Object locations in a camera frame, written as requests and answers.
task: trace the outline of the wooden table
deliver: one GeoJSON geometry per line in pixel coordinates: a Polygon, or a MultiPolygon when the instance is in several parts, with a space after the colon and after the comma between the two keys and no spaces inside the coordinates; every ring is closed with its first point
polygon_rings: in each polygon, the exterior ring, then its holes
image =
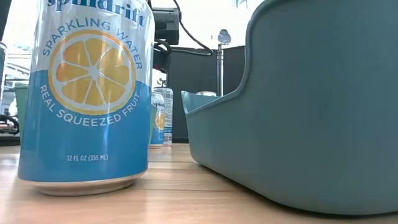
{"type": "Polygon", "coordinates": [[[0,223],[398,223],[398,214],[347,218],[278,205],[195,163],[188,145],[150,150],[148,172],[124,190],[51,197],[16,178],[19,147],[0,148],[0,223]]]}

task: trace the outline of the lemon illustration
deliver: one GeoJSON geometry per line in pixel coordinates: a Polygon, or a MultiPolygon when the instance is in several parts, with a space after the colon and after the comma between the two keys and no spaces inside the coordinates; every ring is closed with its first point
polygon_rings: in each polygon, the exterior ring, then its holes
{"type": "Polygon", "coordinates": [[[97,30],[75,32],[63,39],[50,60],[49,85],[66,108],[90,115],[122,108],[136,84],[128,49],[97,30]]]}
{"type": "Polygon", "coordinates": [[[159,130],[164,129],[164,114],[163,113],[158,113],[155,117],[155,125],[156,128],[159,130]]]}

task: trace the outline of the metal pole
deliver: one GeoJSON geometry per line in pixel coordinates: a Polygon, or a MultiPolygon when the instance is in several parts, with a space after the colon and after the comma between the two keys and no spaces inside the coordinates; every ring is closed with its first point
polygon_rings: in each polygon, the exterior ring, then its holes
{"type": "Polygon", "coordinates": [[[217,96],[223,96],[223,48],[218,44],[217,51],[217,96]]]}

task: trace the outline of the gray-green plastic container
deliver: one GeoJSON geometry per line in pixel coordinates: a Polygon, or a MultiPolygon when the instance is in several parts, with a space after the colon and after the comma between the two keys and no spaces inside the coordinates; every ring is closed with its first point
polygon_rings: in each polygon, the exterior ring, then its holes
{"type": "Polygon", "coordinates": [[[19,136],[22,142],[22,135],[24,130],[26,103],[27,103],[27,85],[21,85],[13,88],[15,97],[17,99],[17,112],[19,123],[19,136]]]}
{"type": "Polygon", "coordinates": [[[238,89],[186,111],[194,160],[290,207],[398,211],[397,9],[262,2],[238,89]]]}
{"type": "MultiPolygon", "coordinates": [[[[21,85],[13,88],[15,92],[15,96],[17,99],[17,110],[18,110],[18,122],[19,122],[19,133],[20,139],[22,142],[22,135],[24,130],[24,121],[25,121],[25,113],[26,113],[26,103],[27,103],[27,85],[21,85]]],[[[150,137],[149,142],[152,137],[152,132],[154,130],[155,125],[155,115],[157,108],[155,106],[151,106],[150,110],[150,137]]]]}

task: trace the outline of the sparkling water can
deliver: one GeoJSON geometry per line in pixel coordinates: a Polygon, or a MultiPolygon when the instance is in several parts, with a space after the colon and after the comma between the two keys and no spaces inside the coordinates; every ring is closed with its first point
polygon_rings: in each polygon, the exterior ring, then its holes
{"type": "Polygon", "coordinates": [[[155,90],[164,98],[164,145],[171,146],[173,138],[173,90],[156,87],[155,90]]]}
{"type": "Polygon", "coordinates": [[[155,24],[145,0],[39,0],[18,176],[50,195],[147,170],[155,24]]]}
{"type": "Polygon", "coordinates": [[[157,108],[157,111],[149,147],[160,147],[164,142],[164,99],[162,94],[152,92],[152,104],[157,108]]]}

